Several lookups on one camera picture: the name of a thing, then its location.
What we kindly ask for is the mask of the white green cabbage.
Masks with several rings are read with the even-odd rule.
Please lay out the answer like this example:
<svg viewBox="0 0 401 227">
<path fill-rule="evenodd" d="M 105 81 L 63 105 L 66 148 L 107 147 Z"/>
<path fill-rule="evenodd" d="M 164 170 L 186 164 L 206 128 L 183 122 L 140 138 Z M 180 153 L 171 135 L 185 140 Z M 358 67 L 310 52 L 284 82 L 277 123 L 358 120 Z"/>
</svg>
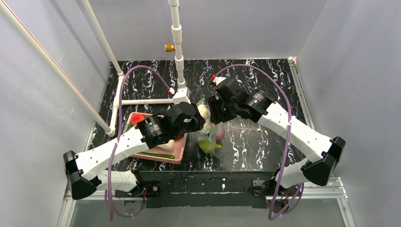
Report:
<svg viewBox="0 0 401 227">
<path fill-rule="evenodd" d="M 211 122 L 211 113 L 209 108 L 204 104 L 203 101 L 199 101 L 197 103 L 197 108 L 200 112 L 200 115 L 202 116 L 202 118 L 205 120 L 205 123 L 203 125 L 203 128 L 201 130 L 199 130 L 199 133 L 207 135 L 209 134 L 214 128 L 215 128 L 215 124 Z"/>
</svg>

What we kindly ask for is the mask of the green pear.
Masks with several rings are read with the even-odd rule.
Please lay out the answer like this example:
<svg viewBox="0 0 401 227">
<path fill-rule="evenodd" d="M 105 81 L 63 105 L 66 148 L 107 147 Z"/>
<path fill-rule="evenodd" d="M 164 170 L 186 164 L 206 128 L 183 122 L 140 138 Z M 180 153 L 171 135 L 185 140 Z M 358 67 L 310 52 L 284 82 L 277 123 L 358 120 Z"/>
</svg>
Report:
<svg viewBox="0 0 401 227">
<path fill-rule="evenodd" d="M 216 149 L 222 148 L 221 145 L 217 144 L 215 141 L 210 142 L 209 140 L 200 140 L 198 145 L 204 153 L 214 154 Z"/>
</svg>

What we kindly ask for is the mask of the clear zip top bag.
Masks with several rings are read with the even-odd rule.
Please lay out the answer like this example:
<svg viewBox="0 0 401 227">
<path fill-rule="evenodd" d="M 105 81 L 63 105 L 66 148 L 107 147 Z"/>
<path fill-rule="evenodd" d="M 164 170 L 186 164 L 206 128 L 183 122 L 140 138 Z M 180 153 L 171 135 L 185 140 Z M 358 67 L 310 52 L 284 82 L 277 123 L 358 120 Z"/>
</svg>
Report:
<svg viewBox="0 0 401 227">
<path fill-rule="evenodd" d="M 200 140 L 209 140 L 210 142 L 215 141 L 215 142 L 218 144 L 219 141 L 216 141 L 217 129 L 218 129 L 218 126 L 219 126 L 219 125 L 223 125 L 223 124 L 215 124 L 215 125 L 216 125 L 215 128 L 214 128 L 209 134 L 207 134 L 207 135 L 201 134 L 201 133 L 199 133 L 199 131 L 197 131 L 197 132 L 195 133 L 195 135 L 197 136 L 197 143 L 198 143 L 198 141 L 200 141 Z M 214 154 L 210 154 L 210 155 L 212 155 L 213 157 L 216 157 L 216 158 L 220 158 L 220 157 L 217 155 L 216 151 L 215 151 Z"/>
</svg>

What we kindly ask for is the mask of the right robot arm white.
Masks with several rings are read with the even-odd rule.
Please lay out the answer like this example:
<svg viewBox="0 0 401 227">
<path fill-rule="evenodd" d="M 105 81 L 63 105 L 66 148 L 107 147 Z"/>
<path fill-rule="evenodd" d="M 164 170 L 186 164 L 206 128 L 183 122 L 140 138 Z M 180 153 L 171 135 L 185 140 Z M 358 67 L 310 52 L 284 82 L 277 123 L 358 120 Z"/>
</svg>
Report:
<svg viewBox="0 0 401 227">
<path fill-rule="evenodd" d="M 345 140 L 322 135 L 288 113 L 268 93 L 262 90 L 246 92 L 234 78 L 216 77 L 210 84 L 216 95 L 208 98 L 210 120 L 214 124 L 236 117 L 250 119 L 285 138 L 290 132 L 289 143 L 300 150 L 305 158 L 284 168 L 283 174 L 275 172 L 270 177 L 273 185 L 287 189 L 293 185 L 312 182 L 326 186 L 341 159 Z"/>
</svg>

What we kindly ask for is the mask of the long purple eggplant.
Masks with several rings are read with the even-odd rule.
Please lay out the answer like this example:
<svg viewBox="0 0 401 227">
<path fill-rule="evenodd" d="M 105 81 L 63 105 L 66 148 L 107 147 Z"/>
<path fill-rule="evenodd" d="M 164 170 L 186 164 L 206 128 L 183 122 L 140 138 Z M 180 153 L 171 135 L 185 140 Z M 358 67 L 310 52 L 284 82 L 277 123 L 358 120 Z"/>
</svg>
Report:
<svg viewBox="0 0 401 227">
<path fill-rule="evenodd" d="M 216 141 L 221 141 L 225 137 L 224 125 L 219 125 L 216 134 Z"/>
</svg>

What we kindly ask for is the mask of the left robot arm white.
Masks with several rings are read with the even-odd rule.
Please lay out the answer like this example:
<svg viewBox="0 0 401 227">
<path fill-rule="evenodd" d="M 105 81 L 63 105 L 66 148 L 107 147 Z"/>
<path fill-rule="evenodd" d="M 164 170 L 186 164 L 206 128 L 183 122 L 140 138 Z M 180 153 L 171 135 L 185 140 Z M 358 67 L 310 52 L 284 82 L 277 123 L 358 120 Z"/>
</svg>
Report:
<svg viewBox="0 0 401 227">
<path fill-rule="evenodd" d="M 175 140 L 184 133 L 200 131 L 205 119 L 195 103 L 181 102 L 165 113 L 153 114 L 119 137 L 89 151 L 63 154 L 64 169 L 74 200 L 96 191 L 134 192 L 145 187 L 133 171 L 112 171 L 112 165 L 140 152 Z"/>
</svg>

